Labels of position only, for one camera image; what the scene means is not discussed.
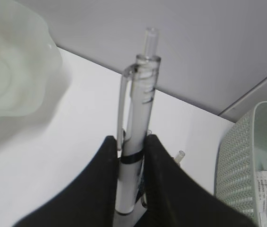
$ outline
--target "green plastic basket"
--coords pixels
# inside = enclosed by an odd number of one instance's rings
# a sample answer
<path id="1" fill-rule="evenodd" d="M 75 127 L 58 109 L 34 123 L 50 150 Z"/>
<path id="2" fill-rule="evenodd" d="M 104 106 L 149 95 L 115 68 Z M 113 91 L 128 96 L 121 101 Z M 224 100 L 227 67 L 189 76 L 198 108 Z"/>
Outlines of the green plastic basket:
<path id="1" fill-rule="evenodd" d="M 256 171 L 267 170 L 267 102 L 257 104 L 223 138 L 216 197 L 259 225 Z"/>

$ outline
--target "black band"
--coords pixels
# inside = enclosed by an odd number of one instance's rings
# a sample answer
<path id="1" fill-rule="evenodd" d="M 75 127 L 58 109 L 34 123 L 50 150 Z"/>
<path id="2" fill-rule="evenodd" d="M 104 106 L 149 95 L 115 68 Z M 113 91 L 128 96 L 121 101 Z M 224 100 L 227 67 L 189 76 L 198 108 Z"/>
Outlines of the black band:
<path id="1" fill-rule="evenodd" d="M 136 163 L 138 161 L 140 161 L 144 156 L 144 152 L 143 150 L 141 150 L 138 153 L 135 153 L 133 155 L 129 155 L 129 156 L 121 156 L 121 162 L 123 164 L 133 164 Z"/>
<path id="2" fill-rule="evenodd" d="M 124 214 L 124 213 L 118 212 L 117 210 L 115 210 L 115 212 L 116 212 L 118 215 L 120 215 L 120 216 L 127 216 L 127 215 L 129 215 L 129 214 L 132 213 L 132 212 L 129 212 L 129 213 L 127 213 L 127 214 Z"/>

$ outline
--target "pen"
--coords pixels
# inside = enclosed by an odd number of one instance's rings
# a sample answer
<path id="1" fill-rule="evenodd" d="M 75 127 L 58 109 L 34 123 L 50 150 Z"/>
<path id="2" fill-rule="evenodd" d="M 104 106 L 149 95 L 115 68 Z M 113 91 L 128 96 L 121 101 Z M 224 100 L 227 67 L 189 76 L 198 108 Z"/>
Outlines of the pen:
<path id="1" fill-rule="evenodd" d="M 143 142 L 150 121 L 155 87 L 161 58 L 156 56 L 158 30 L 147 28 L 144 54 L 136 56 L 136 63 L 126 68 L 121 77 L 118 110 L 117 145 L 122 150 L 116 193 L 115 210 L 129 215 L 135 206 L 143 161 Z M 123 115 L 127 83 L 131 80 L 130 108 L 124 141 Z"/>

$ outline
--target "white surface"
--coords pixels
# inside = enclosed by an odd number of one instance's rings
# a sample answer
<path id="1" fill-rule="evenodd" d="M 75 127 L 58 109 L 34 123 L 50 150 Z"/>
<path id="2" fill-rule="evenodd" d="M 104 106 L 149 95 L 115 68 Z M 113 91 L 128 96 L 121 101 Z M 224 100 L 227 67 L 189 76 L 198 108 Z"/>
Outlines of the white surface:
<path id="1" fill-rule="evenodd" d="M 225 111 L 221 117 L 231 121 L 239 120 L 247 111 L 252 109 L 257 103 L 267 101 L 267 79 L 250 91 L 245 97 L 235 103 Z"/>
<path id="2" fill-rule="evenodd" d="M 0 116 L 36 111 L 61 61 L 44 20 L 13 0 L 0 0 Z"/>
<path id="3" fill-rule="evenodd" d="M 123 70 L 161 30 L 159 88 L 215 114 L 267 77 L 267 0 L 18 0 L 66 50 Z"/>
<path id="4" fill-rule="evenodd" d="M 41 108 L 0 118 L 0 227 L 10 227 L 67 186 L 106 135 L 116 135 L 119 74 L 61 50 L 62 72 Z M 150 129 L 183 169 L 213 192 L 219 142 L 233 123 L 157 92 Z"/>

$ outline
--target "gray wall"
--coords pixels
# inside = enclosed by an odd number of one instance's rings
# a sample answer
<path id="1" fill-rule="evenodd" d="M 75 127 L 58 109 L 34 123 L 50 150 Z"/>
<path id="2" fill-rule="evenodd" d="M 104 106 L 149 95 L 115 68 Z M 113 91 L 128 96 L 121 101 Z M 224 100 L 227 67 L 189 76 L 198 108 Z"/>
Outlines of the gray wall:
<path id="1" fill-rule="evenodd" d="M 159 28 L 159 89 L 232 120 L 225 110 L 267 78 L 267 0 L 18 1 L 60 47 L 119 72 L 142 51 L 145 27 Z"/>

